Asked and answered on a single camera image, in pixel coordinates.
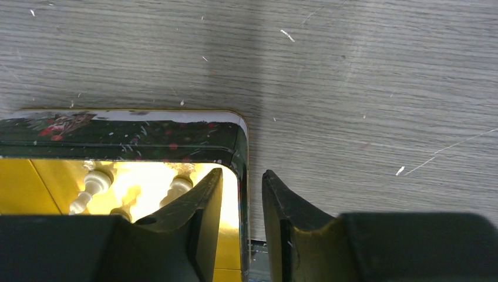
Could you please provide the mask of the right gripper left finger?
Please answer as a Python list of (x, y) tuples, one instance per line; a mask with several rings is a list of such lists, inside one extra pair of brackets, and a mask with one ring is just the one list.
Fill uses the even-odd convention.
[(2, 281), (211, 281), (223, 171), (130, 223), (122, 216), (2, 216)]

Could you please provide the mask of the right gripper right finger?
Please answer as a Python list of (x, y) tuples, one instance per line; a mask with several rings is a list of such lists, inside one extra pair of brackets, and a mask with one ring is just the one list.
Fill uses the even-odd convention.
[(454, 212), (331, 216), (262, 177), (272, 281), (496, 281), (497, 228)]

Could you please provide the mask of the white rook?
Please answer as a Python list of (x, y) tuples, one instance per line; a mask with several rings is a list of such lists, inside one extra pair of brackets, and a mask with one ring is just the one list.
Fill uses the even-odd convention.
[(69, 205), (69, 215), (83, 213), (94, 195), (109, 190), (112, 180), (106, 173), (92, 170), (84, 177), (83, 184), (84, 190), (79, 192), (77, 198)]

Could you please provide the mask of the gold tin tray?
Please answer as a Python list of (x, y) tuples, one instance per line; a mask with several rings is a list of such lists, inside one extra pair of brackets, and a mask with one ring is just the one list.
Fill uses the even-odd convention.
[[(229, 111), (22, 110), (1, 120), (2, 216), (109, 216), (159, 208), (175, 176), (193, 187), (223, 171), (211, 281), (247, 281), (251, 260), (248, 126)], [(69, 205), (92, 170), (112, 180), (81, 214)]]

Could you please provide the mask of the white knight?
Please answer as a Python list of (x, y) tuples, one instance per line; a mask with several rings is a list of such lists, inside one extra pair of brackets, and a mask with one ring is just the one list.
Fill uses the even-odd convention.
[(186, 194), (193, 188), (191, 178), (185, 175), (178, 175), (173, 178), (167, 190), (166, 196), (160, 201), (159, 208), (162, 208), (175, 201), (180, 196)]

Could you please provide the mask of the white bishop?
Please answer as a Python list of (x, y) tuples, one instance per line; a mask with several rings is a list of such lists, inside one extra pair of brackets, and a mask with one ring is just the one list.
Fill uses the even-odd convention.
[(129, 211), (125, 210), (122, 207), (117, 207), (117, 208), (111, 209), (111, 211), (109, 212), (109, 215), (110, 216), (119, 216), (128, 222), (132, 221), (132, 216), (130, 215)]

